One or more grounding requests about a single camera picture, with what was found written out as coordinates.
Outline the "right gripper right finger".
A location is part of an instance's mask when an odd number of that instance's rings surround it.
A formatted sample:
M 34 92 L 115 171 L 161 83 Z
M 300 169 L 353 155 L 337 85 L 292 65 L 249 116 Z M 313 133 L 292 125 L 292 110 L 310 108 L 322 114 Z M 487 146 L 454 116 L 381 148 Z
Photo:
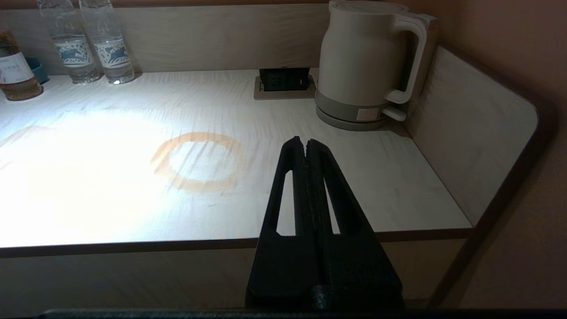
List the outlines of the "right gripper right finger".
M 403 285 L 332 151 L 307 144 L 319 308 L 403 308 Z

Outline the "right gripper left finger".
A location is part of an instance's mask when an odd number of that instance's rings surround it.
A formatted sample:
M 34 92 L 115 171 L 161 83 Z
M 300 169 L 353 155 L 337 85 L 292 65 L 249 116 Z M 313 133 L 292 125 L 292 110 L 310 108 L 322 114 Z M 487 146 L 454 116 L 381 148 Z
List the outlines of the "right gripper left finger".
M 277 232 L 285 186 L 292 173 L 295 235 Z M 246 288 L 247 308 L 310 308 L 319 283 L 315 228 L 308 192 L 306 156 L 298 136 L 281 148 L 256 254 Z

